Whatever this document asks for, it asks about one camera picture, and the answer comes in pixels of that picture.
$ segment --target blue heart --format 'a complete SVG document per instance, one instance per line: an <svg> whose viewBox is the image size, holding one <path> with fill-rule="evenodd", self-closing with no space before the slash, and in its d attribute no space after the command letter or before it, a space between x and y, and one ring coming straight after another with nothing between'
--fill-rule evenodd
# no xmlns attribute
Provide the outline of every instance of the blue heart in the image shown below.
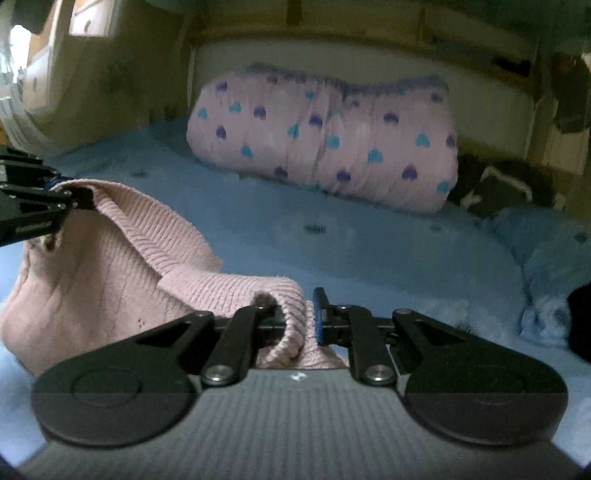
<svg viewBox="0 0 591 480"><path fill-rule="evenodd" d="M234 102L230 105L230 113L240 113L242 111L242 107L240 106L240 102Z"/></svg>
<svg viewBox="0 0 591 480"><path fill-rule="evenodd" d="M377 148L373 148L368 153L368 162L370 163L382 163L384 161L384 156Z"/></svg>
<svg viewBox="0 0 591 480"><path fill-rule="evenodd" d="M386 124L398 125L398 121L400 121L400 119L394 112L388 112L384 115L384 123Z"/></svg>
<svg viewBox="0 0 591 480"><path fill-rule="evenodd" d="M414 142L419 148L429 148L431 146L431 142L425 134L420 134Z"/></svg>
<svg viewBox="0 0 591 480"><path fill-rule="evenodd" d="M291 138L298 138L300 136L300 127L298 127L297 125L292 125L287 129L287 134Z"/></svg>
<svg viewBox="0 0 591 480"><path fill-rule="evenodd" d="M226 139L226 129L222 125L216 129L216 137L221 138L222 140Z"/></svg>
<svg viewBox="0 0 591 480"><path fill-rule="evenodd" d="M252 158L252 150L248 145L243 145L243 147L240 149L240 153L243 157Z"/></svg>
<svg viewBox="0 0 591 480"><path fill-rule="evenodd" d="M402 172L402 179L403 180L416 180L418 178L417 169L414 168L412 165L409 165L404 169Z"/></svg>
<svg viewBox="0 0 591 480"><path fill-rule="evenodd" d="M449 182L447 180L440 181L437 184L437 192L438 193L447 193L447 192L449 192Z"/></svg>
<svg viewBox="0 0 591 480"><path fill-rule="evenodd" d="M336 135L329 135L326 139L326 148L335 150L340 147L340 138Z"/></svg>
<svg viewBox="0 0 591 480"><path fill-rule="evenodd" d="M254 109L252 115L255 118L260 118L261 120L264 120L265 118L267 118L267 110L265 110L265 107L263 106L258 106Z"/></svg>
<svg viewBox="0 0 591 480"><path fill-rule="evenodd" d="M308 124L311 127L322 128L322 119L318 115L312 115L308 121Z"/></svg>
<svg viewBox="0 0 591 480"><path fill-rule="evenodd" d="M285 169L283 169L281 167L277 167L275 169L275 175L277 175L278 177L281 177L282 179L287 178L287 172L285 171Z"/></svg>
<svg viewBox="0 0 591 480"><path fill-rule="evenodd" d="M346 170L339 170L336 179L338 181L351 181L351 174Z"/></svg>

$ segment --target shelf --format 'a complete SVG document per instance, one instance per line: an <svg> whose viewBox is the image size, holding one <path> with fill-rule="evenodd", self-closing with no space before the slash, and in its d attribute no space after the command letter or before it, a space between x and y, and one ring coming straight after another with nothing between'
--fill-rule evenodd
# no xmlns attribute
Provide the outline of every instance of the shelf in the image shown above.
<svg viewBox="0 0 591 480"><path fill-rule="evenodd" d="M535 88L535 82L531 79L513 74L500 67L476 64L461 54L439 51L436 47L427 44L426 41L418 41L415 38L411 39L408 35L396 34L392 31L374 30L370 33L361 28L352 30L349 28L321 25L288 27L285 24L245 22L244 24L210 25L198 32L190 34L189 38L195 46L212 41L234 40L239 38L350 42L393 51L401 51L403 53L422 56L433 61L452 64L489 79L510 85L529 95L533 95Z"/></svg>

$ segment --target purple heart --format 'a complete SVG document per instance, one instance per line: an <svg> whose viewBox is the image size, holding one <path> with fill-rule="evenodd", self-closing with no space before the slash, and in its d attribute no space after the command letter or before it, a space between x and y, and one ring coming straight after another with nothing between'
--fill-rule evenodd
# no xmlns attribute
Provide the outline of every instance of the purple heart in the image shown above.
<svg viewBox="0 0 591 480"><path fill-rule="evenodd" d="M282 179L287 178L287 172L285 171L285 169L283 169L281 167L277 167L275 169L275 175L277 175L278 177L281 177Z"/></svg>
<svg viewBox="0 0 591 480"><path fill-rule="evenodd" d="M260 118L261 120L264 120L265 118L267 118L267 111L265 110L265 107L258 106L258 107L255 108L255 110L252 113L252 115L255 118Z"/></svg>
<svg viewBox="0 0 591 480"><path fill-rule="evenodd" d="M399 121L400 119L398 118L398 115L396 115L394 112L388 112L386 115L384 115L384 122L387 124L398 125Z"/></svg>
<svg viewBox="0 0 591 480"><path fill-rule="evenodd" d="M308 124L311 127L322 128L322 119L318 115L312 115L308 121Z"/></svg>
<svg viewBox="0 0 591 480"><path fill-rule="evenodd" d="M414 168L412 165L409 165L404 169L402 172L402 179L403 180L416 180L418 178L417 169Z"/></svg>
<svg viewBox="0 0 591 480"><path fill-rule="evenodd" d="M351 181L351 174L346 170L340 170L336 175L336 179L338 181Z"/></svg>
<svg viewBox="0 0 591 480"><path fill-rule="evenodd" d="M216 137L221 138L222 140L226 139L226 129L223 126L219 126L216 130Z"/></svg>

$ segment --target ribbed knit fabric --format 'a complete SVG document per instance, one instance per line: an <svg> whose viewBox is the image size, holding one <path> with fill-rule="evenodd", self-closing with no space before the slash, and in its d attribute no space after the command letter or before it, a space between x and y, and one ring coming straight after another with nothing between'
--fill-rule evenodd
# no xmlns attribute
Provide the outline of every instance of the ribbed knit fabric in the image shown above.
<svg viewBox="0 0 591 480"><path fill-rule="evenodd" d="M57 235L25 242L17 282L0 312L0 338L34 375L56 363L152 329L193 310L232 316L260 295L285 317L278 345L259 367L338 368L314 335L314 310L293 280L221 274L201 234L130 187L72 180L96 211L73 210Z"/></svg>

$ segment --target screw head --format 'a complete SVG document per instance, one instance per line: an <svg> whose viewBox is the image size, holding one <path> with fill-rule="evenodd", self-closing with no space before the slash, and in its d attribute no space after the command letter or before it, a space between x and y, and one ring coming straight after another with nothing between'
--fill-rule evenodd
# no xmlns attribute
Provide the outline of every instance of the screw head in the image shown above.
<svg viewBox="0 0 591 480"><path fill-rule="evenodd" d="M233 374L234 370L227 365L214 365L205 370L204 377L211 382L221 383L229 380Z"/></svg>
<svg viewBox="0 0 591 480"><path fill-rule="evenodd" d="M387 365L372 365L365 371L365 376L372 382L383 383L392 380L394 370Z"/></svg>

